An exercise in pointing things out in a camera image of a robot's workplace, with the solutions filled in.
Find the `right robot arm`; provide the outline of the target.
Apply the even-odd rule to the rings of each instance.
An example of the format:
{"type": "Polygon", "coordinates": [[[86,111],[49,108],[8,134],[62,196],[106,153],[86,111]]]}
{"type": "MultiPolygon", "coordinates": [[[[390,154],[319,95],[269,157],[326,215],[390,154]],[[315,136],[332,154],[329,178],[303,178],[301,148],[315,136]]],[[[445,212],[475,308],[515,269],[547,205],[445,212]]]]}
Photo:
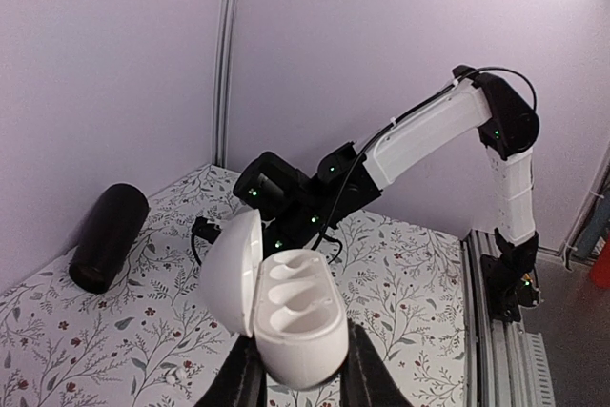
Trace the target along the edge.
{"type": "Polygon", "coordinates": [[[330,228],[378,199],[399,176],[460,135],[477,130],[492,165],[498,197],[500,258],[490,284],[505,290],[531,272],[539,247],[533,216],[533,146],[538,103],[526,102],[500,67],[460,65],[433,96],[390,121],[359,147],[326,155],[309,177],[277,154],[262,153],[234,185],[234,195],[268,222],[266,255],[319,245],[330,228]]]}

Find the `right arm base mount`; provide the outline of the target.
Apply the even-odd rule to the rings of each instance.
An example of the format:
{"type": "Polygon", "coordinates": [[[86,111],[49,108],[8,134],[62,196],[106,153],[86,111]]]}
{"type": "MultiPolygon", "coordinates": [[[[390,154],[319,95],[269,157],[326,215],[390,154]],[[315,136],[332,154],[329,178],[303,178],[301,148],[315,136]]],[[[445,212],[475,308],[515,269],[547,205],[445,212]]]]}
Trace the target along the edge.
{"type": "Polygon", "coordinates": [[[535,272],[517,278],[498,257],[488,254],[481,257],[480,267],[491,320],[521,322],[522,309],[534,309],[541,303],[535,272]]]}

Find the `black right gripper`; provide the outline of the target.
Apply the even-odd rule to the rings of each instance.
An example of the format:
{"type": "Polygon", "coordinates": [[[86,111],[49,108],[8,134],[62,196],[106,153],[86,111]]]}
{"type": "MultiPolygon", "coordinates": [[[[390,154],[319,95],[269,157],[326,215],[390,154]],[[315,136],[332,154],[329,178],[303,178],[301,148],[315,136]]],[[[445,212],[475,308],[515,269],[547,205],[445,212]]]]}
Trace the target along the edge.
{"type": "Polygon", "coordinates": [[[266,212],[266,254],[303,248],[327,219],[326,213],[308,206],[290,206],[275,215],[266,212]]]}

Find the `white earbud charging case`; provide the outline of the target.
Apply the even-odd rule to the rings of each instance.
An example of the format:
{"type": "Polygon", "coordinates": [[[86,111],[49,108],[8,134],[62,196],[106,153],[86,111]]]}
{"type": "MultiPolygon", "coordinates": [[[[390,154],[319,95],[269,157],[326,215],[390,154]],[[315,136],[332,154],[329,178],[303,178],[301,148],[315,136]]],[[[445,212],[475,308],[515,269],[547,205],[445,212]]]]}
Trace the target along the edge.
{"type": "Polygon", "coordinates": [[[329,380],[348,354],[345,305],[325,257],[263,255],[260,213],[235,216],[205,255],[199,294],[228,331],[254,339],[266,372],[294,390],[329,380]]]}

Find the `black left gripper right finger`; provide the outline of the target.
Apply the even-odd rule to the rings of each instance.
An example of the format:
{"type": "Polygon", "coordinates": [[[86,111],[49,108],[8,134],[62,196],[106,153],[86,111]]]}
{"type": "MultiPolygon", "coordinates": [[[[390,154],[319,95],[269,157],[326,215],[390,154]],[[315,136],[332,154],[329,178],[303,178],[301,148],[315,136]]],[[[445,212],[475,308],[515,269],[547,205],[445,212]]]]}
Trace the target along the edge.
{"type": "Polygon", "coordinates": [[[407,406],[364,328],[348,321],[349,348],[340,368],[340,406],[407,406]]]}

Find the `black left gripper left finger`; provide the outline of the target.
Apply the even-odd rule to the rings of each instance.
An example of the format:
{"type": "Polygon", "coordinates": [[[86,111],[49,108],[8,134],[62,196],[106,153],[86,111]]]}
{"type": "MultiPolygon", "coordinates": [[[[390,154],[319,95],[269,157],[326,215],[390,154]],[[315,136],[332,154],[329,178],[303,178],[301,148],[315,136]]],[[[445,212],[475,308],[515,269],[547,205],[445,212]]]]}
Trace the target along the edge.
{"type": "Polygon", "coordinates": [[[267,405],[267,378],[255,341],[240,336],[213,383],[199,400],[202,407],[267,405]]]}

